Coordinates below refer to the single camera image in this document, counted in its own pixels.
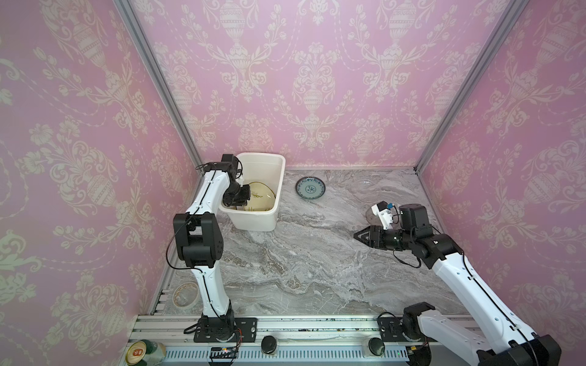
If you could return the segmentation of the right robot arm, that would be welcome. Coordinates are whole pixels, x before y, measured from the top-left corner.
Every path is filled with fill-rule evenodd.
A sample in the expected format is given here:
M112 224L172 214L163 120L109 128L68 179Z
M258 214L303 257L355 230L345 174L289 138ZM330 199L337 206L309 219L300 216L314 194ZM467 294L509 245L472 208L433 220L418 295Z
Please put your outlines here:
M386 201L369 213L375 223L355 232L355 240L392 253L409 251L416 269L426 267L458 297L482 335L454 323L435 306L420 302L404 308L401 332L410 341L438 341L470 365L557 365L562 350L550 335L518 317L474 270L465 251L431 223L421 204L397 207Z

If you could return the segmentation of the beige plate floral pattern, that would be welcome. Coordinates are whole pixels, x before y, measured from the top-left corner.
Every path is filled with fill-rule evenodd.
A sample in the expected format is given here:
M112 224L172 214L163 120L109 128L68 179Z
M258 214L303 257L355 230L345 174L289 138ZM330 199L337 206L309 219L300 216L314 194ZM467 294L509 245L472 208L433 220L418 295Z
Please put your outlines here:
M266 184L255 181L249 184L250 200L244 206L245 211L264 212L272 210L276 203L276 194Z

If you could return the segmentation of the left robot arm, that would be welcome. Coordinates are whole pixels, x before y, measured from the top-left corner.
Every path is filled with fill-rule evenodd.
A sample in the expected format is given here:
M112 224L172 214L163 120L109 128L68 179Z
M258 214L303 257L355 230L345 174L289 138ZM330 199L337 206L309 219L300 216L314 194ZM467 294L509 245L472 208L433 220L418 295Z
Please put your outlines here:
M219 269L224 238L217 213L222 205L247 204L251 197L250 187L237 181L242 168L233 154L224 154L219 162L206 163L199 169L203 172L203 183L194 201L186 212L176 214L172 221L172 241L179 260L185 264L174 269L194 274L203 305L201 317L194 326L185 329L185 333L193 333L196 342L240 343L242 331L237 327Z

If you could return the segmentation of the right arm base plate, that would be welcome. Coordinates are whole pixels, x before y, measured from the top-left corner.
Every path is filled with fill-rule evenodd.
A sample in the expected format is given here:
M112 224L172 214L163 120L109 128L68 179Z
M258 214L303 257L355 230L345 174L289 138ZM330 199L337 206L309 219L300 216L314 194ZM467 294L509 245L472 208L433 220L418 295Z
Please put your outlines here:
M380 317L376 320L380 338L386 343L425 343L435 342L425 337L417 322L408 318L406 321L395 317Z

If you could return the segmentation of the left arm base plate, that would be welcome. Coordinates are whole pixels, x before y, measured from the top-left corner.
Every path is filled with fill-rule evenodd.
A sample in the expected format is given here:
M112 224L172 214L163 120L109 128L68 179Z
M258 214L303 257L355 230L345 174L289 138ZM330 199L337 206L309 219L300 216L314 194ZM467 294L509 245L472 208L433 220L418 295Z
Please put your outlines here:
M254 343L258 319L254 317L220 320L219 318L202 317L196 323L193 336L194 343Z

